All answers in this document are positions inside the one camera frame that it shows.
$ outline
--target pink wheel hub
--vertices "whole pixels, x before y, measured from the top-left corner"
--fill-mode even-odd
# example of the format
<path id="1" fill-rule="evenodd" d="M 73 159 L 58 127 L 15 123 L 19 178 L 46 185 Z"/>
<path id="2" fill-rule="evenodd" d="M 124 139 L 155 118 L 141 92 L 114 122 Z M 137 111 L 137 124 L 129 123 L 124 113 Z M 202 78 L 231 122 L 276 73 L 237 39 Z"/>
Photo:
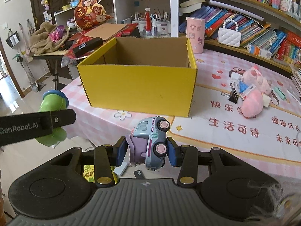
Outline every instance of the pink wheel hub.
<path id="1" fill-rule="evenodd" d="M 159 125 L 162 128 L 168 128 L 169 127 L 169 123 L 167 121 L 161 121 Z"/>
<path id="2" fill-rule="evenodd" d="M 158 144 L 156 146 L 156 151 L 158 154 L 164 154 L 167 151 L 167 147 L 164 144 Z"/>

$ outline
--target white handbag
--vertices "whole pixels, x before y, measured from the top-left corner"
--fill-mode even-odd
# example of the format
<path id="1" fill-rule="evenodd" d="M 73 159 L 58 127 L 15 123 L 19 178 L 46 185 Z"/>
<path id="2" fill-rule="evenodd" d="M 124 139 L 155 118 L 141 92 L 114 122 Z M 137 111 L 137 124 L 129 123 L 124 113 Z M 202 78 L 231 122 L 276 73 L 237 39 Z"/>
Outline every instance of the white handbag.
<path id="1" fill-rule="evenodd" d="M 225 44 L 233 47 L 240 47 L 241 33 L 238 32 L 238 25 L 235 22 L 236 30 L 226 29 L 226 24 L 228 22 L 235 22 L 233 19 L 226 19 L 223 27 L 219 28 L 219 34 L 217 37 L 217 41 L 220 44 Z"/>

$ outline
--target checkered tablecloth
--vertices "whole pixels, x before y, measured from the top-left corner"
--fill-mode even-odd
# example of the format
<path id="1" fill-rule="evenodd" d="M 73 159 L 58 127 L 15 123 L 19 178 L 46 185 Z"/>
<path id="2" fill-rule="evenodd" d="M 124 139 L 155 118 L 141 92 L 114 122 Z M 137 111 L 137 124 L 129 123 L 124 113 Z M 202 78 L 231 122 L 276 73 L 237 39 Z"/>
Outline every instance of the checkered tablecloth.
<path id="1" fill-rule="evenodd" d="M 231 90 L 229 87 L 230 71 L 239 73 L 254 65 L 254 63 L 249 61 L 211 50 L 204 50 L 202 54 L 196 54 L 195 58 L 198 65 L 197 84 L 221 91 Z M 290 79 L 261 66 L 259 66 L 259 70 L 263 76 L 272 80 L 273 86 L 279 86 L 285 91 L 289 86 L 294 88 Z M 87 100 L 83 87 L 78 86 L 80 83 L 80 79 L 77 78 L 62 90 L 69 99 L 69 108 L 76 112 L 77 117 L 73 125 L 64 127 L 68 138 L 80 136 L 91 140 L 95 145 L 114 144 L 121 136 L 130 133 L 140 120 L 155 116 L 121 110 L 93 108 Z M 301 106 L 289 94 L 287 94 L 287 98 L 290 103 L 280 99 L 279 107 L 301 114 Z M 300 166 L 276 164 L 246 157 L 240 158 L 266 173 L 301 178 Z"/>

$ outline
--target pink plush toy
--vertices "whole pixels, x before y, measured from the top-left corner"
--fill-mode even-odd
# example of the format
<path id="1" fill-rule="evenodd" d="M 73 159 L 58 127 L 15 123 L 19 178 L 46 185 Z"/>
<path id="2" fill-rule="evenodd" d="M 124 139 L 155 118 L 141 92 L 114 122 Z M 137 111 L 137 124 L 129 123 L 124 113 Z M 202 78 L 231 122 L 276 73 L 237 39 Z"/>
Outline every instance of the pink plush toy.
<path id="1" fill-rule="evenodd" d="M 257 65 L 251 67 L 245 73 L 243 73 L 242 80 L 247 86 L 254 84 L 260 92 L 266 95 L 269 95 L 272 91 L 272 82 L 261 75 Z"/>
<path id="2" fill-rule="evenodd" d="M 263 109 L 263 98 L 258 89 L 254 89 L 249 93 L 247 98 L 243 101 L 241 112 L 247 118 L 258 115 Z"/>

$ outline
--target green toy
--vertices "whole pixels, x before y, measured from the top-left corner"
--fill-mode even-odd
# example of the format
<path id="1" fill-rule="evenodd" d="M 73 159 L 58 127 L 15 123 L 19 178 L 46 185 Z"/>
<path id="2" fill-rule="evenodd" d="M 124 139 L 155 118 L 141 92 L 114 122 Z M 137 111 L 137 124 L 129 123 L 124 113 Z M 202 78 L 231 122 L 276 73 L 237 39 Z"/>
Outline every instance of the green toy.
<path id="1" fill-rule="evenodd" d="M 58 90 L 50 90 L 43 94 L 43 101 L 39 112 L 65 110 L 69 106 L 66 95 Z M 36 138 L 36 140 L 46 146 L 59 144 L 67 138 L 67 133 L 62 127 L 55 128 L 52 134 Z"/>

